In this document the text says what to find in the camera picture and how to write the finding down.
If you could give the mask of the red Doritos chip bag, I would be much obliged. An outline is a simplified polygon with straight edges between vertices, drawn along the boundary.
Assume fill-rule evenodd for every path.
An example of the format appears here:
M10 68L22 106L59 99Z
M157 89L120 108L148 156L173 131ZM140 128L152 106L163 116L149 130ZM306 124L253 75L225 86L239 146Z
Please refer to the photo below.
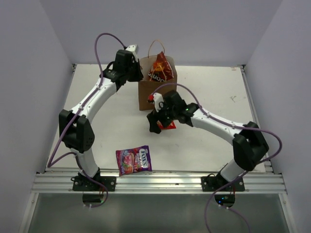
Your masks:
M164 52L157 55L155 62L148 72L149 81L166 82L174 78L173 69Z

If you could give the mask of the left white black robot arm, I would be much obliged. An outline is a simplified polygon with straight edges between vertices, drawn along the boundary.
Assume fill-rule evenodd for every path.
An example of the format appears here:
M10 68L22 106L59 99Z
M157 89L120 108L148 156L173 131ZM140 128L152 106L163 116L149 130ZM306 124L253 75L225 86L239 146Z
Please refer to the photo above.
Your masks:
M86 97L72 109L62 110L59 114L59 134L65 146L75 153L80 173L85 176L84 185L89 190L97 190L101 178L92 145L95 140L91 123L103 104L127 82L142 80L138 46L130 45L118 50L112 68L106 68Z

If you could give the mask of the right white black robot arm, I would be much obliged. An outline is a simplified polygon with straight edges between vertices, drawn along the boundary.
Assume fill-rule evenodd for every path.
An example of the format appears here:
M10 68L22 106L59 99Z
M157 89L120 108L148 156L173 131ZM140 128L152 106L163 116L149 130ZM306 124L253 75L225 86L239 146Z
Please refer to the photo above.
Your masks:
M149 131L161 133L160 127L168 127L173 121L190 127L206 130L233 147L233 159L216 176L216 184L221 190L228 190L234 180L246 171L252 171L268 152L269 146L256 123L247 124L218 117L197 103L186 104L177 91L165 95L153 93L148 102L154 106L147 115Z

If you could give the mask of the small red popcorn snack bag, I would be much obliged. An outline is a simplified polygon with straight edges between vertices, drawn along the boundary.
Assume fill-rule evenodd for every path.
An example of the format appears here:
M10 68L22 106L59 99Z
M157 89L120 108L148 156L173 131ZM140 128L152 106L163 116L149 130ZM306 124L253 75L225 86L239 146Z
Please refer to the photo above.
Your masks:
M160 121L157 122L157 125L161 130L171 130L171 129L176 129L176 125L174 121L172 121L168 126L164 127Z

